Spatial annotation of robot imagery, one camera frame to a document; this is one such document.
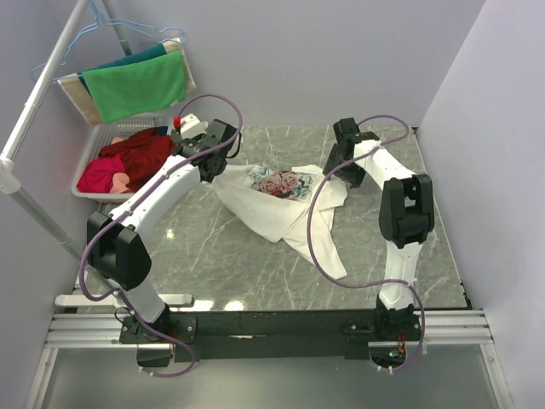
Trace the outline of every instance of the clothes rack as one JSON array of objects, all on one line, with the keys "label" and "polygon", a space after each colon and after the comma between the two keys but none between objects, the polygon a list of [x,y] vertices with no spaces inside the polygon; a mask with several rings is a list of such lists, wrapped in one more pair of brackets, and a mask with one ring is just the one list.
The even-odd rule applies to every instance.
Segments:
[{"label": "clothes rack", "polygon": [[[102,0],[104,8],[110,19],[116,19],[117,13],[112,5],[111,0]],[[89,0],[77,0],[68,21],[65,24],[53,51],[42,70],[28,100],[26,101],[23,111],[21,112],[15,127],[6,142],[2,152],[0,153],[0,191],[11,196],[13,200],[23,208],[42,228],[51,235],[59,245],[64,248],[68,254],[76,260],[80,260],[83,249],[74,242],[73,238],[48,214],[48,212],[20,185],[20,182],[13,175],[14,159],[19,151],[20,145],[26,137],[28,130],[31,127],[32,121],[40,108],[43,98],[47,93],[49,86],[52,84],[52,79],[55,76],[57,69],[66,52],[66,48],[70,44],[72,38],[77,32],[79,23],[83,18],[85,10],[89,6]],[[125,55],[131,55],[132,50],[129,41],[125,35],[122,26],[115,26],[114,30],[118,41],[121,44]],[[106,287],[110,284],[96,274],[93,270],[90,272]]]}]

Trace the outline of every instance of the green towel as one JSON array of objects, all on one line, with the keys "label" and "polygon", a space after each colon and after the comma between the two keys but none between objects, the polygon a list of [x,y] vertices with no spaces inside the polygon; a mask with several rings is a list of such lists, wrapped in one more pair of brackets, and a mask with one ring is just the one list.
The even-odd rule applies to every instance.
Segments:
[{"label": "green towel", "polygon": [[[167,54],[167,51],[166,49],[164,49],[164,45],[157,44],[155,47],[151,47],[150,49],[146,49],[140,53],[127,55],[126,57],[120,58],[118,60],[110,61],[106,64],[101,64],[99,66],[96,66],[95,68],[91,68],[91,70],[100,70],[101,68],[110,68],[111,66],[127,66],[128,64],[135,64],[136,62],[151,60],[165,54]],[[82,73],[78,72],[77,76],[79,77],[79,80],[82,82],[82,85],[85,87],[85,89],[89,91],[89,88],[87,88],[87,84],[85,83],[85,79],[83,78]]]},{"label": "green towel", "polygon": [[127,66],[83,72],[105,124],[137,113],[158,111],[186,96],[184,61],[179,52]]}]

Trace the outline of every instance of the white plastic basket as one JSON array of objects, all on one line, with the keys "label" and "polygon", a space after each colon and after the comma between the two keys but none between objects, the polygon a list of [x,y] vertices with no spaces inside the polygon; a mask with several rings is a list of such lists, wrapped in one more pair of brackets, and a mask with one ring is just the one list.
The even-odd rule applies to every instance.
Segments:
[{"label": "white plastic basket", "polygon": [[95,126],[91,132],[87,146],[83,151],[83,156],[77,164],[76,175],[72,181],[72,193],[79,198],[88,198],[101,203],[122,203],[130,198],[133,193],[86,193],[77,189],[77,183],[82,177],[85,167],[93,159],[97,159],[100,150],[106,145],[112,143],[113,138],[120,137],[127,139],[138,131],[154,128],[158,126],[170,126],[172,118],[161,117],[154,113],[142,113],[131,118],[118,121],[115,124],[103,124]]}]

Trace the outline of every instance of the gray marble surface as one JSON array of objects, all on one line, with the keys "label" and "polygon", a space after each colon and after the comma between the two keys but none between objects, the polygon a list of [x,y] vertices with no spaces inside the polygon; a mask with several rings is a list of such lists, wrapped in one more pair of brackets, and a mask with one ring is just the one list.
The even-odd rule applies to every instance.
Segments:
[{"label": "gray marble surface", "polygon": [[[401,129],[374,129],[382,138]],[[335,137],[326,126],[244,128],[241,152],[232,164],[261,164],[281,170],[324,166]],[[388,147],[416,173],[425,171],[416,138]],[[382,279],[386,246],[378,227],[381,190],[367,176],[349,191],[335,213],[331,232],[348,276],[346,282]],[[270,243],[250,231],[210,187],[181,198],[157,225],[148,248],[152,281],[159,293],[191,293],[211,300],[214,310],[244,308],[374,308],[378,287],[348,290],[332,285],[283,241]],[[443,224],[436,212],[418,264],[416,289],[428,308],[466,307],[463,288]]]}]

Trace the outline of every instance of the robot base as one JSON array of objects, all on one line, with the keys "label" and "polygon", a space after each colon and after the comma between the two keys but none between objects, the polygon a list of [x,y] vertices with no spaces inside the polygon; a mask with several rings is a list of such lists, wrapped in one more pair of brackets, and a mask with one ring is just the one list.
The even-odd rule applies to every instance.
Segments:
[{"label": "robot base", "polygon": [[[188,343],[199,360],[315,356],[368,360],[370,342],[398,341],[401,332],[408,342],[420,339],[420,322],[412,308],[404,317],[409,319],[384,320],[379,309],[173,312],[170,324],[171,333]],[[123,329],[120,343],[164,343],[132,316],[124,319]],[[137,359],[140,366],[165,367],[172,356],[175,362],[190,360],[182,348],[173,354],[168,349],[144,349]]]}]

